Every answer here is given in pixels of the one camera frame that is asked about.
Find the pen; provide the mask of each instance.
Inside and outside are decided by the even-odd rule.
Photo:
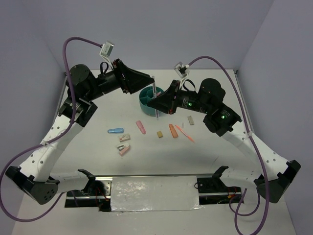
[[[187,135],[179,126],[175,125],[180,132],[182,132],[190,141],[195,142],[189,135]]]
[[[152,84],[152,92],[153,92],[153,98],[157,97],[157,87],[156,87],[156,81]],[[158,119],[158,110],[155,109],[156,112],[156,118]]]

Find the white eraser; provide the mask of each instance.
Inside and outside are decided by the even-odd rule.
[[[188,121],[189,121],[190,125],[194,125],[195,124],[192,116],[188,116]]]
[[[128,141],[131,139],[131,136],[129,134],[124,134],[118,137],[120,142]]]

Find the blue marker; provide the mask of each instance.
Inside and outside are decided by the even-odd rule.
[[[108,130],[108,133],[124,133],[124,129],[123,128],[110,129]]]

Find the orange marker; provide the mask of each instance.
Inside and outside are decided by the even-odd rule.
[[[177,134],[177,132],[176,132],[174,126],[173,126],[172,124],[169,124],[168,126],[170,127],[170,130],[171,130],[171,133],[172,133],[173,138],[177,138],[177,137],[178,137],[178,134]]]
[[[175,125],[177,129],[180,130],[190,141],[195,142],[189,135],[187,135],[179,126]]]

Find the white cable clip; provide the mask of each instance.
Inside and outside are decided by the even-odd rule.
[[[182,88],[187,76],[189,75],[189,65],[184,65],[182,62],[179,62],[174,66],[174,70],[180,76],[181,81],[179,85],[179,89]]]
[[[110,61],[110,55],[113,50],[114,44],[110,41],[106,41],[101,47],[99,55],[109,64],[111,68],[113,68],[112,63]]]
[[[50,144],[48,141],[45,141],[45,140],[42,140],[42,145],[43,146],[49,146],[49,147],[51,147],[53,149],[56,149],[55,146],[53,146],[52,144]]]
[[[253,132],[252,132],[252,131],[249,131],[248,134],[247,134],[246,137],[245,137],[245,140],[249,139],[249,137],[252,136],[252,134],[253,134]]]

